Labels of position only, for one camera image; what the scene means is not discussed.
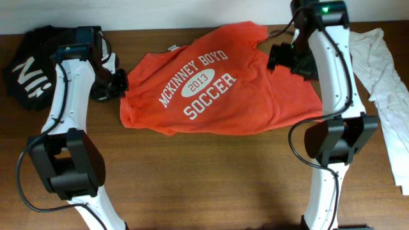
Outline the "red soccer t-shirt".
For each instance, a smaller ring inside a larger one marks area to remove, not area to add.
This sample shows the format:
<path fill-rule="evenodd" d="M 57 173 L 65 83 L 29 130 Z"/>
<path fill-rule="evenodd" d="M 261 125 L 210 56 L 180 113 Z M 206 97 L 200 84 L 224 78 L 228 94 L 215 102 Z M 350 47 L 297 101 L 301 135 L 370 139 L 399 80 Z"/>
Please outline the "red soccer t-shirt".
<path fill-rule="evenodd" d="M 266 26 L 222 26 L 166 53 L 148 53 L 128 74 L 120 102 L 127 128 L 165 135 L 251 135 L 319 116 L 311 84 L 283 66 L 267 67 L 258 45 Z"/>

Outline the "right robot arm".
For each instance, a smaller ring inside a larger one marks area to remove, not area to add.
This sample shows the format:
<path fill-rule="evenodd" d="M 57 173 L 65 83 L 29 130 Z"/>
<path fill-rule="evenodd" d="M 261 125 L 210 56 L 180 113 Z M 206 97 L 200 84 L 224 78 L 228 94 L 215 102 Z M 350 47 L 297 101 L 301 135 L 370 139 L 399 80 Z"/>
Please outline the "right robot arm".
<path fill-rule="evenodd" d="M 285 66 L 305 80 L 318 81 L 322 114 L 295 123 L 288 142 L 299 126 L 305 131 L 304 159 L 312 167 L 309 203 L 297 229 L 339 229 L 337 211 L 344 177 L 359 153 L 378 129 L 378 118 L 369 116 L 360 99 L 349 51 L 350 21 L 344 1 L 292 0 L 291 43 L 273 45 L 267 67 Z"/>

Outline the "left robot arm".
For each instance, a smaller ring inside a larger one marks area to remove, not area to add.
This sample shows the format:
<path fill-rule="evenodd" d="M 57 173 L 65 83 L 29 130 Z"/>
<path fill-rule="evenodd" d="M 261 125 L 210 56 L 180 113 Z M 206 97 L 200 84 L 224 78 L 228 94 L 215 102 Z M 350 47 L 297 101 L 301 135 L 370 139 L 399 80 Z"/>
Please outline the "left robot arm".
<path fill-rule="evenodd" d="M 75 208 L 90 229 L 127 229 L 105 190 L 105 162 L 86 131 L 89 100 L 106 102 L 128 91 L 127 73 L 99 26 L 76 27 L 64 33 L 51 60 L 56 86 L 49 117 L 38 137 L 28 140 L 18 164 L 29 155 L 45 189 L 64 206 L 37 208 L 24 195 L 16 172 L 19 195 L 30 209 L 49 213 Z"/>

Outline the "white crumpled garment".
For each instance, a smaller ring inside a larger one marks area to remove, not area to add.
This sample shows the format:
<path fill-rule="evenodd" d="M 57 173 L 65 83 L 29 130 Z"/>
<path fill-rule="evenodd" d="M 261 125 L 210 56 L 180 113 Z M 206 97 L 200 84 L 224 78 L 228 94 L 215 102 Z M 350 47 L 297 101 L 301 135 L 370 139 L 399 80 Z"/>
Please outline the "white crumpled garment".
<path fill-rule="evenodd" d="M 377 28 L 350 33 L 354 74 L 377 108 L 395 185 L 408 195 L 408 89 L 401 81 L 392 54 Z"/>

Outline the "black folded shirt white letters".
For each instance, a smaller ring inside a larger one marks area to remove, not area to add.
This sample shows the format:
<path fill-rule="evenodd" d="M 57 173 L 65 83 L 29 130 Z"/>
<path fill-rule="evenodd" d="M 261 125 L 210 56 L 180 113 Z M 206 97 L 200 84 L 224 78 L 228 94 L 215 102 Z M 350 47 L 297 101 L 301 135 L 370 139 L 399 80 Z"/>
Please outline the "black folded shirt white letters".
<path fill-rule="evenodd" d="M 57 48 L 73 43 L 74 28 L 45 26 L 27 32 L 15 57 L 3 70 L 7 95 L 26 110 L 42 110 L 52 104 L 57 64 L 50 59 Z"/>

